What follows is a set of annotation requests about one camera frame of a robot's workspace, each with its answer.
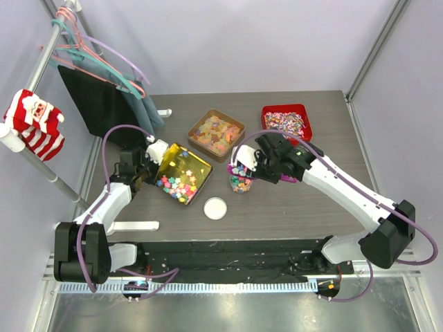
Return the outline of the santa red striped sock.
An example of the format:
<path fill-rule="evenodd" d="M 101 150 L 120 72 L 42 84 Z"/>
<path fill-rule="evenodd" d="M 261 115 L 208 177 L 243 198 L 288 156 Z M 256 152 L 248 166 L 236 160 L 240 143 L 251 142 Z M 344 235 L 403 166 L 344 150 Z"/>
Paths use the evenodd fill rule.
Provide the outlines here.
<path fill-rule="evenodd" d="M 32 91 L 22 89 L 16 92 L 3 119 L 42 161 L 52 159 L 63 148 L 65 137 L 58 129 L 64 122 L 62 112 Z"/>

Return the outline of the clear plastic cup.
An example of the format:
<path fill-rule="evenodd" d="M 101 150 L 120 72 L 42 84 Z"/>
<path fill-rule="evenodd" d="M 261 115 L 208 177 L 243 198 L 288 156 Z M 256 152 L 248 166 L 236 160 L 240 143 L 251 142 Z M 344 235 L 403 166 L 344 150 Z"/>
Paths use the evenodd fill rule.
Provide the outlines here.
<path fill-rule="evenodd" d="M 230 176 L 230 185 L 234 192 L 238 194 L 244 194 L 251 189 L 253 181 L 246 177 L 231 175 Z"/>

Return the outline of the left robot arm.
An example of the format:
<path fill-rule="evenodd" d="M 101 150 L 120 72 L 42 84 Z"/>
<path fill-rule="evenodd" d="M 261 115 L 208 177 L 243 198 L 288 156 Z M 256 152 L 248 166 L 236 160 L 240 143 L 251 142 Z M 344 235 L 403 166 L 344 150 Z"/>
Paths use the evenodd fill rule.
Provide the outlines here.
<path fill-rule="evenodd" d="M 129 205 L 143 184 L 152 184 L 169 149 L 154 143 L 147 149 L 122 149 L 120 160 L 100 196 L 72 222 L 55 229 L 53 274 L 59 282 L 103 284 L 110 273 L 124 268 L 133 276 L 142 275 L 147 258 L 136 244 L 110 245 L 107 236 L 115 230 L 115 219 Z"/>

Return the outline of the brown gummy candy tin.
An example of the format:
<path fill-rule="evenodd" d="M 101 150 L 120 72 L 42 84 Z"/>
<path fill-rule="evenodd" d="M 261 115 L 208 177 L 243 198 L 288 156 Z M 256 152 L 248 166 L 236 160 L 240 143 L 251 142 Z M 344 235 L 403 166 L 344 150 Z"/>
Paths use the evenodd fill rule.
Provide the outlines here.
<path fill-rule="evenodd" d="M 225 162 L 233 147 L 245 137 L 245 126 L 239 120 L 210 109 L 188 132 L 188 142 L 207 157 Z"/>

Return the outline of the purple hanger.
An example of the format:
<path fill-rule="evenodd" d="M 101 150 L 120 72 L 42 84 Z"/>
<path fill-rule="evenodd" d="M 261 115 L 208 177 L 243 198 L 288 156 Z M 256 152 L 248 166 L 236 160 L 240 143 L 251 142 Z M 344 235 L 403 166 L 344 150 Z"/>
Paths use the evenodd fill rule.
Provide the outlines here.
<path fill-rule="evenodd" d="M 139 69 L 133 62 L 131 62 L 129 59 L 127 59 L 124 55 L 120 54 L 118 51 L 116 51 L 114 48 L 106 45 L 105 43 L 97 40 L 96 38 L 90 37 L 88 35 L 81 34 L 82 38 L 90 41 L 94 46 L 100 46 L 101 48 L 104 48 L 105 50 L 109 51 L 110 53 L 114 54 L 116 57 L 120 58 L 122 61 L 124 61 L 133 71 L 133 74 L 136 79 L 139 79 L 142 82 L 146 82 L 148 85 L 151 84 L 150 80 L 147 78 L 146 74 L 142 72 L 142 70 Z"/>

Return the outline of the metal clothes rack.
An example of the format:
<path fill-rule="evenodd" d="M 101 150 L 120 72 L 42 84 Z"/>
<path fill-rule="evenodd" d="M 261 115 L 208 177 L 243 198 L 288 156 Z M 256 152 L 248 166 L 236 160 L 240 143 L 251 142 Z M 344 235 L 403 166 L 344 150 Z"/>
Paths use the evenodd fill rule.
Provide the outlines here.
<path fill-rule="evenodd" d="M 72 10 L 76 16 L 77 21 L 84 26 L 86 32 L 89 31 L 89 27 L 86 24 L 84 17 L 80 14 L 82 7 L 79 1 L 65 1 L 62 6 L 66 6 L 68 9 Z M 62 23 L 65 23 L 71 31 L 73 28 L 70 27 L 67 19 L 63 18 L 61 15 L 55 13 L 55 19 L 60 19 Z M 94 46 L 90 41 L 84 39 L 85 44 L 92 50 L 95 51 L 101 58 L 103 57 L 103 52 L 100 46 Z M 65 44 L 68 41 L 67 33 L 62 34 L 62 30 L 57 25 L 53 26 L 53 34 L 47 45 L 42 48 L 42 52 L 37 60 L 37 64 L 33 69 L 33 73 L 26 84 L 26 88 L 30 91 L 34 91 L 41 78 L 44 74 L 46 67 L 53 55 L 54 48 L 56 44 Z M 35 169 L 39 170 L 47 179 L 48 182 L 53 183 L 58 187 L 62 193 L 72 200 L 78 207 L 85 209 L 87 206 L 86 201 L 71 187 L 69 187 L 55 172 L 53 172 L 49 167 L 47 167 L 43 161 L 41 161 L 36 155 L 33 154 L 28 148 L 25 147 L 24 142 L 22 142 L 16 134 L 12 132 L 6 124 L 1 125 L 1 142 L 9 148 L 11 151 L 22 155 Z"/>

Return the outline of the star candy tin box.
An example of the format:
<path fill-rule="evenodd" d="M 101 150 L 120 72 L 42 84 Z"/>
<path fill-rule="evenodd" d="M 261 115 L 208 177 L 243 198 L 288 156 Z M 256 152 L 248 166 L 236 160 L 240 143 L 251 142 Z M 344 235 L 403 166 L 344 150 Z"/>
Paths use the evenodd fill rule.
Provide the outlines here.
<path fill-rule="evenodd" d="M 195 153 L 177 143 L 166 151 L 154 185 L 184 206 L 197 197 L 213 166 Z"/>

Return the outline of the grey-blue cloth on hanger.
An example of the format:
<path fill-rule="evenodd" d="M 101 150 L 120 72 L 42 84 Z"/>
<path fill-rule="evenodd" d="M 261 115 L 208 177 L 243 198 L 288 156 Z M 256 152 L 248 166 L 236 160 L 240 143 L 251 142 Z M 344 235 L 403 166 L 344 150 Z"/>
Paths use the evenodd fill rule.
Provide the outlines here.
<path fill-rule="evenodd" d="M 96 74 L 113 83 L 117 83 L 117 85 L 122 85 L 120 80 L 115 75 L 95 62 L 85 59 L 74 60 L 73 63 L 90 73 Z M 131 93 L 123 91 L 123 96 L 126 99 L 130 109 L 136 116 L 139 127 L 154 135 L 154 129 L 164 125 L 164 121 L 159 115 L 158 110 L 149 95 L 141 100 L 138 100 Z"/>

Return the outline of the pink hanger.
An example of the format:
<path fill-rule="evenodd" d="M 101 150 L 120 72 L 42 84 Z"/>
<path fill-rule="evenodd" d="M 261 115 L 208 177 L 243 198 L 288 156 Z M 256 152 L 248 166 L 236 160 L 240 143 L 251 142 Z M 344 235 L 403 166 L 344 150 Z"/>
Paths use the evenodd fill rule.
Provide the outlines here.
<path fill-rule="evenodd" d="M 108 73 L 111 73 L 118 79 L 120 86 L 115 84 L 118 90 L 131 93 L 138 100 L 141 100 L 146 96 L 144 88 L 135 83 L 135 81 L 126 79 L 120 71 L 101 58 L 101 56 L 99 56 L 95 51 L 92 51 L 85 44 L 83 38 L 81 37 L 80 29 L 78 28 L 76 16 L 72 10 L 68 9 L 66 6 L 62 6 L 57 10 L 56 14 L 67 19 L 70 27 L 73 28 L 73 31 L 71 31 L 71 29 L 65 23 L 62 23 L 60 19 L 52 19 L 51 25 L 57 25 L 62 29 L 62 32 L 67 33 L 68 36 L 68 41 L 65 44 L 55 45 L 55 51 L 64 51 L 69 54 L 72 60 L 76 61 L 88 59 L 98 66 L 101 66 Z"/>

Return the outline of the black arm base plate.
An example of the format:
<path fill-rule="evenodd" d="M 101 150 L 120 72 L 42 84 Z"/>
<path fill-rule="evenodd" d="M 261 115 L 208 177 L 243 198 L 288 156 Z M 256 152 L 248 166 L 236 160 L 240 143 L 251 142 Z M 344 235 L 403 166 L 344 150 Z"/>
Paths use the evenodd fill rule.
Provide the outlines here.
<path fill-rule="evenodd" d="M 339 265 L 320 255 L 322 239 L 161 241 L 137 243 L 128 270 L 160 275 L 179 269 L 175 283 L 281 284 L 314 275 L 351 275 L 350 261 Z"/>

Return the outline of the teal hanger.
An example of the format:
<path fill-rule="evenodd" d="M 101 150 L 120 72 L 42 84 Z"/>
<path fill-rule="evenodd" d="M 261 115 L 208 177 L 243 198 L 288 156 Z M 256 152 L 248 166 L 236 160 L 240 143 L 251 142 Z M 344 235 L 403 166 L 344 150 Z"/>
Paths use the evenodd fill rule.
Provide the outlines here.
<path fill-rule="evenodd" d="M 102 78 L 96 74 L 90 73 L 90 72 L 86 71 L 85 69 L 82 69 L 82 68 L 76 66 L 75 64 L 72 65 L 72 67 L 74 69 L 78 69 L 78 70 L 80 70 L 92 77 L 102 80 L 103 82 L 108 82 L 110 84 L 113 84 L 116 86 L 116 88 L 118 90 L 124 91 L 127 93 L 131 93 L 138 100 L 141 100 L 142 98 L 144 98 L 146 96 L 143 88 L 141 88 L 139 85 L 137 85 L 136 83 L 134 83 L 131 80 L 126 80 L 124 78 L 124 76 L 119 71 L 117 71 L 114 67 L 110 66 L 106 61 L 104 61 L 102 58 L 100 58 L 98 55 L 96 55 L 94 52 L 92 52 L 89 48 L 83 48 L 82 46 L 76 47 L 74 45 L 73 35 L 64 23 L 62 23 L 58 19 L 52 19 L 51 25 L 54 26 L 55 24 L 57 24 L 61 28 L 62 34 L 67 33 L 69 38 L 68 38 L 68 44 L 56 46 L 54 48 L 54 51 L 62 51 L 63 50 L 65 52 L 67 52 L 72 57 L 73 60 L 88 59 L 92 62 L 97 63 L 97 64 L 103 66 L 110 73 L 115 75 L 120 80 L 122 85 L 117 85 L 116 83 L 106 80 L 105 78 Z"/>

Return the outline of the black cloth on hanger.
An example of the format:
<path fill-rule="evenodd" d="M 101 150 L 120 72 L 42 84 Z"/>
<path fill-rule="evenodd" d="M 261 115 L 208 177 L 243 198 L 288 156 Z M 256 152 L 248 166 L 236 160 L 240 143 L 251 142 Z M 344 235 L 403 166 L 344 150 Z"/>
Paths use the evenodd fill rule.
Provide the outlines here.
<path fill-rule="evenodd" d="M 123 92 L 113 84 L 65 66 L 57 69 L 91 135 L 104 138 L 115 126 L 138 125 Z"/>

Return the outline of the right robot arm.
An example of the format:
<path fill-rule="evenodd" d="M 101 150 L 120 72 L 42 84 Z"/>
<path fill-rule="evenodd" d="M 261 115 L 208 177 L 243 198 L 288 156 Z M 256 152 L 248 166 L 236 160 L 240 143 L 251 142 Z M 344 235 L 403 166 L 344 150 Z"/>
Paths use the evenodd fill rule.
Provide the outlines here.
<path fill-rule="evenodd" d="M 256 138 L 259 149 L 256 178 L 277 183 L 290 176 L 326 194 L 347 210 L 364 228 L 362 232 L 325 239 L 321 251 L 312 257 L 314 268 L 328 273 L 337 264 L 367 259 L 388 269 L 415 237 L 415 207 L 378 195 L 351 176 L 342 173 L 329 157 L 314 145 L 293 145 L 279 133 Z"/>

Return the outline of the purple plastic scoop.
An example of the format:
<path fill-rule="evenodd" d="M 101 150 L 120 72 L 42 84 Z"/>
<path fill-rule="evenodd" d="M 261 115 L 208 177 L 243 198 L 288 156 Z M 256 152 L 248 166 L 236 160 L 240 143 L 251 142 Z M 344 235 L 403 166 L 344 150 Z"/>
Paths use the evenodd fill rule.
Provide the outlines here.
<path fill-rule="evenodd" d="M 257 177 L 255 176 L 255 173 L 251 170 L 249 170 L 246 166 L 234 166 L 232 164 L 227 164 L 227 170 L 228 173 L 232 176 L 239 176 L 248 178 L 250 180 L 257 180 Z M 294 177 L 282 175 L 280 177 L 281 181 L 284 181 L 286 183 L 297 183 L 298 180 Z"/>

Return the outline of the red candy box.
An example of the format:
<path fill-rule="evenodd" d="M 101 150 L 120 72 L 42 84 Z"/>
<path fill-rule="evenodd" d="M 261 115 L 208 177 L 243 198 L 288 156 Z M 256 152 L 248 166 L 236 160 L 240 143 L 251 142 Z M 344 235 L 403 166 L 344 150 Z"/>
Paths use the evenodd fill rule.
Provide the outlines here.
<path fill-rule="evenodd" d="M 262 109 L 263 129 L 289 132 L 305 142 L 310 142 L 313 131 L 303 104 L 269 105 Z"/>

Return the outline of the white round lid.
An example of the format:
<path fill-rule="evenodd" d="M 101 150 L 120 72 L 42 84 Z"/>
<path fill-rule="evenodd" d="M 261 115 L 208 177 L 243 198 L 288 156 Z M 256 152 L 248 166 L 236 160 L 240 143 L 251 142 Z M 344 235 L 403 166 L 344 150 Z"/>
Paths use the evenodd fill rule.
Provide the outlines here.
<path fill-rule="evenodd" d="M 226 202 L 219 197 L 208 199 L 203 207 L 204 214 L 211 220 L 220 220 L 225 217 L 228 210 Z"/>

